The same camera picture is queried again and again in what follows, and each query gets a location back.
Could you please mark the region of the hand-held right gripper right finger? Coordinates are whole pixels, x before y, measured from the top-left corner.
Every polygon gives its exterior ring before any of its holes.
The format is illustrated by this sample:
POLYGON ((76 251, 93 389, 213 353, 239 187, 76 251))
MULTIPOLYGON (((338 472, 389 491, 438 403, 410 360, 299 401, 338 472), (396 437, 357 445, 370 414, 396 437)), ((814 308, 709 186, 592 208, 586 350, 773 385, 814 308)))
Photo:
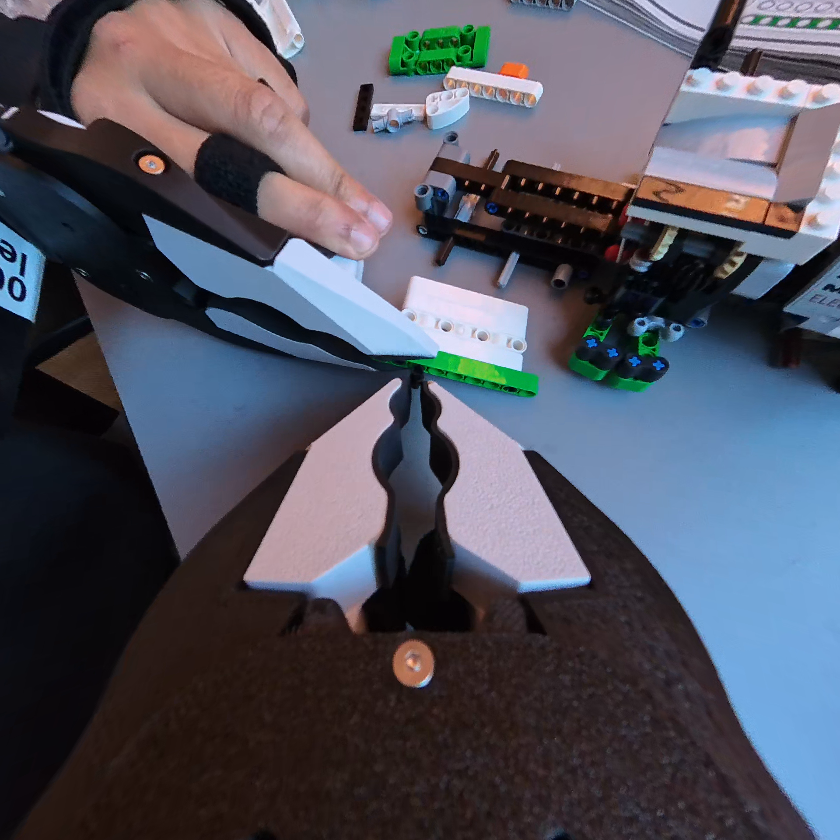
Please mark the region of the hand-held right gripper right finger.
POLYGON ((592 579, 522 447, 441 385, 420 391, 440 482, 434 541, 442 586, 520 594, 592 579))

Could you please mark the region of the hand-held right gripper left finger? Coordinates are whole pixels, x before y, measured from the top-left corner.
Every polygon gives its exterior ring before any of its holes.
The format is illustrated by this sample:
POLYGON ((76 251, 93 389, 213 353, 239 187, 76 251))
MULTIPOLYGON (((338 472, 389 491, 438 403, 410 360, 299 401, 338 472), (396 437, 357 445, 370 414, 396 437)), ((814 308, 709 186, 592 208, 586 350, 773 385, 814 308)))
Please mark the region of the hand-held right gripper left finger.
POLYGON ((331 599, 355 633, 372 628, 364 603, 403 570, 390 476, 410 405, 396 377, 309 446, 247 568, 250 590, 331 599))

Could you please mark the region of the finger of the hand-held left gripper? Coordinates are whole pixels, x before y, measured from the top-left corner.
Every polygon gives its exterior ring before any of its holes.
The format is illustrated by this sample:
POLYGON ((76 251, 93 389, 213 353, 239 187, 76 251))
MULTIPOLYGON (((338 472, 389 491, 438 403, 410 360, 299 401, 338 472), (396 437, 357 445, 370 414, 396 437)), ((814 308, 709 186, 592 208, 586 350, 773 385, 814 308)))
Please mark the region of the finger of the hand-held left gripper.
POLYGON ((200 288, 226 301, 255 302, 304 329, 372 357, 433 359, 429 333, 303 239, 292 238, 262 267, 144 216, 157 249, 200 288))
POLYGON ((259 301, 211 297, 205 314, 229 338, 260 345, 306 361, 384 371, 390 356, 369 355, 351 332, 302 299, 293 299, 291 314, 259 301))

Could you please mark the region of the green lego beam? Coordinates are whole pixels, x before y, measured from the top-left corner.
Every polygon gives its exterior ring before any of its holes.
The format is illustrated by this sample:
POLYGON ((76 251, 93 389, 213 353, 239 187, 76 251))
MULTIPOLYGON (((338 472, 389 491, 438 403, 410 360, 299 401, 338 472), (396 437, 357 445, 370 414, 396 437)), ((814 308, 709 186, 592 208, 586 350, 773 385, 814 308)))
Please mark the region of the green lego beam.
POLYGON ((388 356, 372 356, 370 359, 375 370, 383 371, 387 364, 412 371, 416 379, 420 375, 434 376, 523 397, 534 397, 539 392, 539 378, 535 374, 444 351, 439 351, 431 359, 406 360, 388 356))

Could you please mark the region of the person's left forearm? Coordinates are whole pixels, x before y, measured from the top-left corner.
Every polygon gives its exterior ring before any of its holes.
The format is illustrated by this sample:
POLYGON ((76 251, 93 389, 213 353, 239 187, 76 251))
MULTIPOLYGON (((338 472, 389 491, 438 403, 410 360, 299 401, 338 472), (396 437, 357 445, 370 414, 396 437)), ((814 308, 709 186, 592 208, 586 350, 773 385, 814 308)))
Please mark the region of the person's left forearm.
POLYGON ((2 109, 34 106, 80 119, 71 90, 95 24, 133 1, 2 2, 2 109))

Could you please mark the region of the white lego axle connector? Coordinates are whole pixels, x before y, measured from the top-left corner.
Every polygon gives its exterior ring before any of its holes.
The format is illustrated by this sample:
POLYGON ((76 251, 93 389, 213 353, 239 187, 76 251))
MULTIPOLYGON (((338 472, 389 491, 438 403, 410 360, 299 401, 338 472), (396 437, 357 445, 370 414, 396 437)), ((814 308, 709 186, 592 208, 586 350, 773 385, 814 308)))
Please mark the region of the white lego axle connector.
POLYGON ((423 104, 376 103, 371 109, 370 127, 374 133, 395 133, 407 124, 425 121, 423 104))

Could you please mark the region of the white rounded lego beam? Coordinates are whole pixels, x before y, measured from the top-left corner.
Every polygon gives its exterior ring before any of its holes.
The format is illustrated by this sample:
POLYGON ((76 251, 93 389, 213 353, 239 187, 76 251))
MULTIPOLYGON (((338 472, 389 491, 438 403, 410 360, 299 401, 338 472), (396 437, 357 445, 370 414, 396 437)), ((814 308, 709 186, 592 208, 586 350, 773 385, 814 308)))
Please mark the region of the white rounded lego beam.
POLYGON ((440 130, 456 123, 469 111, 467 87, 444 89, 429 94, 425 101, 425 121, 430 130, 440 130))

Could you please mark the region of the white curved lego panel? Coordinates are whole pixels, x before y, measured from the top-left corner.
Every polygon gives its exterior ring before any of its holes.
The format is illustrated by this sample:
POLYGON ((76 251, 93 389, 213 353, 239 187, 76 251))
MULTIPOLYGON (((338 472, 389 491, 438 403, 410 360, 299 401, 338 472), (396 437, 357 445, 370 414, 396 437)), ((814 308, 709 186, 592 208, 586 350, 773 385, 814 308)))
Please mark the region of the white curved lego panel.
POLYGON ((269 30, 279 56, 290 60, 305 45, 301 28, 287 1, 248 1, 269 30))

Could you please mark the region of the partly built lego truck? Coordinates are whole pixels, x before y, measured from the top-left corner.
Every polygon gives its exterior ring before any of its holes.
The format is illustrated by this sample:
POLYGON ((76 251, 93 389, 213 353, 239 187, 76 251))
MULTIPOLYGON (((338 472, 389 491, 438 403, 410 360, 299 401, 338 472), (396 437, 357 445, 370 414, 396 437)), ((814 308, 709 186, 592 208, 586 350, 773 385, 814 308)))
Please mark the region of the partly built lego truck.
POLYGON ((838 81, 760 73, 761 49, 721 68, 746 2, 720 2, 635 185, 520 161, 469 163, 449 133, 415 189, 417 231, 507 263, 589 278, 597 310, 570 369, 626 392, 669 370, 660 352, 731 293, 758 299, 834 261, 838 81))

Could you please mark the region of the long white lego beam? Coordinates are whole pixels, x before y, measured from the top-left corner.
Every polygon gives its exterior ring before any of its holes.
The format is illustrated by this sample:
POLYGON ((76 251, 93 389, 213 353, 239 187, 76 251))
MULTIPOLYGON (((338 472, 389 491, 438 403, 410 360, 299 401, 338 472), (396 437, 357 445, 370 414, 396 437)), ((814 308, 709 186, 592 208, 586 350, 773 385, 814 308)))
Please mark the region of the long white lego beam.
POLYGON ((443 81, 445 90, 465 89, 472 98, 508 103, 525 109, 537 106, 543 85, 527 78, 453 66, 443 81))

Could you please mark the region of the person's black clothed body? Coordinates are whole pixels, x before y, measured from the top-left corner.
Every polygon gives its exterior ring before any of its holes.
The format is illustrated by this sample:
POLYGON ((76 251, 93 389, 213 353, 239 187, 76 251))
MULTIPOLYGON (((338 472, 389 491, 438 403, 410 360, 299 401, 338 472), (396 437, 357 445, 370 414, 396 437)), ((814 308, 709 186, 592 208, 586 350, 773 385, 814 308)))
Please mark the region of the person's black clothed body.
POLYGON ((81 335, 75 282, 48 265, 38 320, 2 310, 1 831, 67 759, 176 567, 160 502, 117 414, 28 363, 81 335))

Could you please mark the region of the open instruction booklet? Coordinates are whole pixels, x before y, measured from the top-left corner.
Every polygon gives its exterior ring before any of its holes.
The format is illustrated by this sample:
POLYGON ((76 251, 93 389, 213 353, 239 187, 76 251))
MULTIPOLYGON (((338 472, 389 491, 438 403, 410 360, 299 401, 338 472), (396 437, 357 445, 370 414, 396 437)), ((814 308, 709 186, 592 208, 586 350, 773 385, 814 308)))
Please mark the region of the open instruction booklet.
MULTIPOLYGON (((584 5, 679 53, 692 55, 719 1, 584 1, 584 5)), ((731 47, 834 60, 838 1, 749 1, 731 47)))

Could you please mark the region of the green lego frame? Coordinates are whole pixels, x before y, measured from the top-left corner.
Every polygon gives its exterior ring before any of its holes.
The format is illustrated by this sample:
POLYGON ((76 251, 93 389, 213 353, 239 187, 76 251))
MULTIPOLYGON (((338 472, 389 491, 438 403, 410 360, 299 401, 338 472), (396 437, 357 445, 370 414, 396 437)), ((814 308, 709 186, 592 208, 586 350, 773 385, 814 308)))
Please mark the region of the green lego frame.
POLYGON ((483 68, 490 47, 490 26, 414 30, 392 40, 388 71, 392 76, 445 75, 453 67, 483 68))

